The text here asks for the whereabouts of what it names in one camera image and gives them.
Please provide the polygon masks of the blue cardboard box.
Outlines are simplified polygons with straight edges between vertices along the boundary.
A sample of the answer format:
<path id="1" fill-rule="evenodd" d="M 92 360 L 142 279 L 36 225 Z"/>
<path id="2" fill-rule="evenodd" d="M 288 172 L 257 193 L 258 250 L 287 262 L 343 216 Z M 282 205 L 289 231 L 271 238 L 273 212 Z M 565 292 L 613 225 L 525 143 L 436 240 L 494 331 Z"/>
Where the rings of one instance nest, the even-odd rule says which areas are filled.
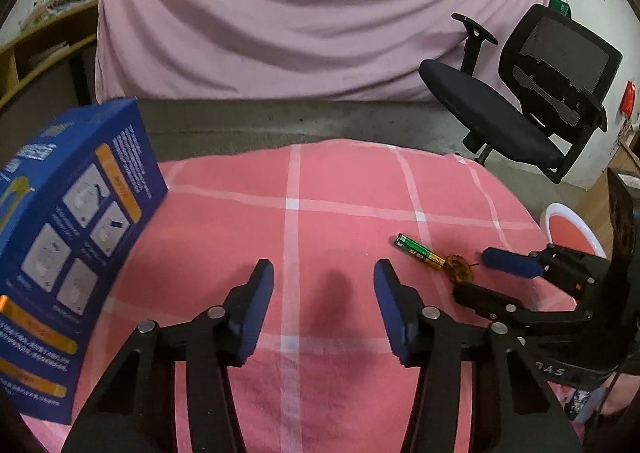
<path id="1" fill-rule="evenodd" d="M 61 114 L 1 172 L 1 385 L 68 424 L 104 301 L 167 194 L 134 98 Z"/>

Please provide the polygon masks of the brown fruit peel scrap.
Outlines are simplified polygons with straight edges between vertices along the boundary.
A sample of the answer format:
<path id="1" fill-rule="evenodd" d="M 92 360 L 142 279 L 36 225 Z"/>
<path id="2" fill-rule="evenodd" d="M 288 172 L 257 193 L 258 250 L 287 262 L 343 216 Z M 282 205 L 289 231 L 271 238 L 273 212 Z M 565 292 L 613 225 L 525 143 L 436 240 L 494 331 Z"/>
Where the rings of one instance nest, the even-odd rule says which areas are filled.
<path id="1" fill-rule="evenodd" d="M 466 260 L 459 255 L 447 256 L 442 265 L 442 271 L 444 271 L 451 284 L 474 282 L 472 265 L 469 265 Z"/>

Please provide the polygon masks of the red white plastic bucket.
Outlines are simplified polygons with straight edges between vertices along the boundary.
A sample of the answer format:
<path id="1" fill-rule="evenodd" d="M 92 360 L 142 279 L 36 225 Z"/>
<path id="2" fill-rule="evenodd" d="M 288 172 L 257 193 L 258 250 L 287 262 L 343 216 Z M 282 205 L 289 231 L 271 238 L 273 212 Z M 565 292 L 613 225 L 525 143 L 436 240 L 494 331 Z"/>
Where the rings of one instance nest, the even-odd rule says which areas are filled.
<path id="1" fill-rule="evenodd" d="M 540 215 L 539 225 L 551 244 L 606 257 L 597 236 L 574 210 L 564 204 L 549 204 Z"/>

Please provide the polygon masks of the green AA battery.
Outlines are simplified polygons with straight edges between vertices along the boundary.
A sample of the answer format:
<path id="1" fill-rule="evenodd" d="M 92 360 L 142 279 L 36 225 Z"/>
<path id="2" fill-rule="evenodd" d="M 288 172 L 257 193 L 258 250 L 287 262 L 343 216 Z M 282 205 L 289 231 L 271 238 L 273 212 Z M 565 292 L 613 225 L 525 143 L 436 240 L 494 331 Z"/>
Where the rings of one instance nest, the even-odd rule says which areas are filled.
<path id="1" fill-rule="evenodd" d="M 431 265 L 434 268 L 442 269 L 445 265 L 445 259 L 437 255 L 434 251 L 425 247 L 420 242 L 416 242 L 404 233 L 399 233 L 394 241 L 394 246 L 406 254 L 418 259 L 420 262 Z"/>

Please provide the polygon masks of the wooden cabinet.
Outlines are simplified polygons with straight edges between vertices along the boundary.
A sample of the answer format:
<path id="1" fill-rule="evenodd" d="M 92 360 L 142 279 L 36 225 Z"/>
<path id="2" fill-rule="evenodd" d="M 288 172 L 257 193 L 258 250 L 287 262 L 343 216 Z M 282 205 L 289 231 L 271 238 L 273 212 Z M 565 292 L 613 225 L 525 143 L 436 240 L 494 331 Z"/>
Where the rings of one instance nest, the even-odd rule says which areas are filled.
<path id="1" fill-rule="evenodd" d="M 629 143 L 618 141 L 612 160 L 575 208 L 606 257 L 612 256 L 618 230 L 629 226 L 623 219 L 630 212 L 631 196 L 639 196 L 639 134 Z"/>

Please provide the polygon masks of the black office chair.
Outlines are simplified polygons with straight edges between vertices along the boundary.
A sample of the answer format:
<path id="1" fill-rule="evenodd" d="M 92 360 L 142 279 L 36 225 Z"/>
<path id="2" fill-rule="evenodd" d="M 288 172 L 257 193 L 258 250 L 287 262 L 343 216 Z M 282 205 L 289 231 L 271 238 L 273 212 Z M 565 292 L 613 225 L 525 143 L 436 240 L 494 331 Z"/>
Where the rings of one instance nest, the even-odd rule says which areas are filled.
<path id="1" fill-rule="evenodd" d="M 466 128 L 463 144 L 478 164 L 498 152 L 559 184 L 593 132 L 608 129 L 603 100 L 622 54 L 582 24 L 532 5 L 500 54 L 498 75 L 518 100 L 511 103 L 473 75 L 483 43 L 498 40 L 461 13 L 451 17 L 466 31 L 462 64 L 424 60 L 422 82 Z"/>

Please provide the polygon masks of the pink plaid tablecloth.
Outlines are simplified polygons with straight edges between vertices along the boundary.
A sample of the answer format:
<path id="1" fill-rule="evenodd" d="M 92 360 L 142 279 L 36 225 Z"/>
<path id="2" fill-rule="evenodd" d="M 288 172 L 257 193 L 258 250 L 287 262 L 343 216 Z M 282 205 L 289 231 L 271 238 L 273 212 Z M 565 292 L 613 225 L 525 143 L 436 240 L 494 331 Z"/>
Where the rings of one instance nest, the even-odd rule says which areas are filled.
<path id="1" fill-rule="evenodd" d="M 257 349 L 230 373 L 252 452 L 396 452 L 415 369 L 390 351 L 372 281 L 390 259 L 424 303 L 475 323 L 440 272 L 401 253 L 405 234 L 475 261 L 495 246 L 539 251 L 546 238 L 480 165 L 337 140 L 162 165 L 168 193 L 120 271 L 91 337 L 82 404 L 136 325 L 188 321 L 245 282 L 276 273 Z"/>

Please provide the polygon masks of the red hanging ornament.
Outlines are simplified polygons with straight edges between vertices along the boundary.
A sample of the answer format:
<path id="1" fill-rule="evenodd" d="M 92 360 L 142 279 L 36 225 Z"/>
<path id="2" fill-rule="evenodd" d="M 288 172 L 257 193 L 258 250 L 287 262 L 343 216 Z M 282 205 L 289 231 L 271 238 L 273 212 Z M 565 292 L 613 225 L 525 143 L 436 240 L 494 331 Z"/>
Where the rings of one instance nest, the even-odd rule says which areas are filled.
<path id="1" fill-rule="evenodd" d="M 634 113 L 634 101 L 636 101 L 637 89 L 633 80 L 628 80 L 623 93 L 623 98 L 620 100 L 620 107 L 618 110 L 623 117 L 630 118 Z"/>

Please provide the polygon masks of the wooden low shelf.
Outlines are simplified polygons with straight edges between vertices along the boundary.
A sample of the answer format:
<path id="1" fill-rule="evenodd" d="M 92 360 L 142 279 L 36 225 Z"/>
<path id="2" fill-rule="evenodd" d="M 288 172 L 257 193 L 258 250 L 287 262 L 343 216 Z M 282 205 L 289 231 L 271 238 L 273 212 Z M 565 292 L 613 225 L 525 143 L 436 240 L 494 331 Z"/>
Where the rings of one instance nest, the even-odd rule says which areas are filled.
<path id="1" fill-rule="evenodd" d="M 82 54 L 96 44 L 98 0 L 89 0 L 45 20 L 1 48 L 1 114 L 48 73 L 62 64 L 70 68 L 77 102 L 91 103 Z"/>

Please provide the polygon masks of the pink hanging sheet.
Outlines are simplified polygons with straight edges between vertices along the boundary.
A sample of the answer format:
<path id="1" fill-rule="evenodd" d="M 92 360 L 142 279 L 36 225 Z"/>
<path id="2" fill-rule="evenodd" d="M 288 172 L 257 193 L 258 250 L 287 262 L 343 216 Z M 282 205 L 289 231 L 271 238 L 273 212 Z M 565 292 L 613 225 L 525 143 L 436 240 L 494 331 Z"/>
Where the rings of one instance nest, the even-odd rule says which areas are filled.
<path id="1" fill-rule="evenodd" d="M 498 39 L 548 0 L 99 0 L 96 95 L 421 101 L 458 66 L 456 13 Z"/>

